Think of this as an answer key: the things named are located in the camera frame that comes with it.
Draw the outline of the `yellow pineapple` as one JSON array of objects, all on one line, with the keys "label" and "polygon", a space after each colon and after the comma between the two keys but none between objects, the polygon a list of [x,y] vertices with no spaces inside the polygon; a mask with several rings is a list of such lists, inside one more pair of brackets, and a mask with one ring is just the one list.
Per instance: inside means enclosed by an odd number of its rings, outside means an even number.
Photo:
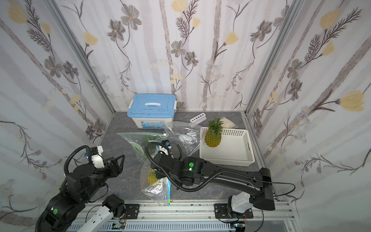
[{"label": "yellow pineapple", "polygon": [[205,135],[205,142],[211,148],[216,148],[222,139],[223,121],[221,118],[215,118],[208,121],[208,130]]},{"label": "yellow pineapple", "polygon": [[156,171],[154,169],[149,169],[148,175],[147,175],[147,180],[150,185],[153,185],[157,183],[158,179],[156,177]]}]

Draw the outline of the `clear bag blue zipper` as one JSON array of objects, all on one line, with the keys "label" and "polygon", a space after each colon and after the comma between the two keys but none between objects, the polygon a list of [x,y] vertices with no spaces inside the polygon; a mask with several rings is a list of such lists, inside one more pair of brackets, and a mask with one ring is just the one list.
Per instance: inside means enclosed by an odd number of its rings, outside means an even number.
[{"label": "clear bag blue zipper", "polygon": [[200,148],[201,129],[202,127],[197,124],[172,121],[166,123],[164,130],[170,140],[182,144],[186,155],[191,156]]},{"label": "clear bag blue zipper", "polygon": [[147,180],[148,171],[149,169],[152,169],[150,164],[151,163],[149,160],[145,161],[141,169],[141,192],[158,205],[169,206],[171,202],[171,182],[168,180],[168,178],[162,177],[157,178],[157,183],[150,185]]}]

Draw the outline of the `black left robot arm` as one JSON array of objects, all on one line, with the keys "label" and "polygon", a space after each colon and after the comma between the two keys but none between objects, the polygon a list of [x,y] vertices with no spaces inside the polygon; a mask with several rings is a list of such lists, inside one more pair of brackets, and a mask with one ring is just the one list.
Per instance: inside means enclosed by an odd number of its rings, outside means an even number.
[{"label": "black left robot arm", "polygon": [[[69,172],[69,164],[74,156],[85,150],[88,163],[77,166]],[[44,212],[38,218],[35,231],[65,232],[76,220],[78,214],[85,209],[86,204],[93,203],[92,197],[102,187],[107,187],[107,180],[118,177],[123,171],[124,155],[102,160],[98,165],[93,160],[100,157],[100,147],[90,148],[87,145],[78,147],[66,159],[64,164],[65,179],[60,192],[53,197]]]}]

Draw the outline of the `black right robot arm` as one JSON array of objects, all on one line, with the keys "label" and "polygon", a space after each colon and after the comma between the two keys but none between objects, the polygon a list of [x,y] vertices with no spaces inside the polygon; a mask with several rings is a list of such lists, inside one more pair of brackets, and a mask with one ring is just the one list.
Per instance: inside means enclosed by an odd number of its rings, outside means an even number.
[{"label": "black right robot arm", "polygon": [[209,183],[241,191],[229,197],[229,212],[242,214],[254,207],[262,211],[274,211],[275,182],[268,168],[246,172],[213,164],[201,158],[176,159],[170,149],[160,142],[148,142],[145,154],[158,179],[167,178],[178,190],[197,192]]}]

